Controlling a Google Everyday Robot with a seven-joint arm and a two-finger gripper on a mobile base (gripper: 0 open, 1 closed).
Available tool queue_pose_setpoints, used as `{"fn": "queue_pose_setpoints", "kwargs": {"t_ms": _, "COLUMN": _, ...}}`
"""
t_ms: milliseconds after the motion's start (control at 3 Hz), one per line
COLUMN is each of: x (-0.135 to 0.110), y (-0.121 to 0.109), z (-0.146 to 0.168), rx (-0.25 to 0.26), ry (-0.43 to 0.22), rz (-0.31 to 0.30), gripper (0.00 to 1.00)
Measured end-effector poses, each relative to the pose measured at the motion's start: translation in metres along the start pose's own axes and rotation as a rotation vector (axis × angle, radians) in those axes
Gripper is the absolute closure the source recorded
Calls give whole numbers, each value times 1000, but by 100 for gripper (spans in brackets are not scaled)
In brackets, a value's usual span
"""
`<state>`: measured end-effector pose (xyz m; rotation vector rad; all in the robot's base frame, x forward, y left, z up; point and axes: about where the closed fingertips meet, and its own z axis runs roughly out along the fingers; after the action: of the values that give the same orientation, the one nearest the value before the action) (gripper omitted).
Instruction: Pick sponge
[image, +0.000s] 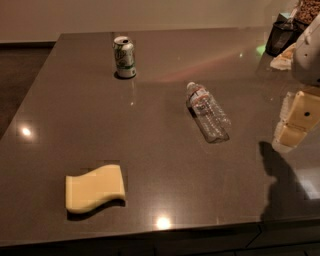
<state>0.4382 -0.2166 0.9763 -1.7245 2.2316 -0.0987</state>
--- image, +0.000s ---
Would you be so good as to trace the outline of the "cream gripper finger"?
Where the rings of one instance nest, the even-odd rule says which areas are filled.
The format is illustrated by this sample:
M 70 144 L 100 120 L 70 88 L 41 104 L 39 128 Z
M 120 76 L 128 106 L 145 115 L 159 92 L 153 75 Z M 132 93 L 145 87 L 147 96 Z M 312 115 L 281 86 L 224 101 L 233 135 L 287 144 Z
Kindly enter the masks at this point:
M 306 137 L 307 133 L 279 122 L 275 128 L 272 147 L 279 153 L 288 153 L 295 149 Z

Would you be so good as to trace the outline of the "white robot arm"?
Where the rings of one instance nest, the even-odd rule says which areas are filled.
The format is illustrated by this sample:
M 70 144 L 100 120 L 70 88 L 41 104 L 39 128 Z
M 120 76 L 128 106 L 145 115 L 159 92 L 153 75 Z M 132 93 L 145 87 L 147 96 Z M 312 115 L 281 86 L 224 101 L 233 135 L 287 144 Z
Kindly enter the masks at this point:
M 288 153 L 320 123 L 320 14 L 270 66 L 291 70 L 293 77 L 305 85 L 296 93 L 286 94 L 274 132 L 273 149 Z

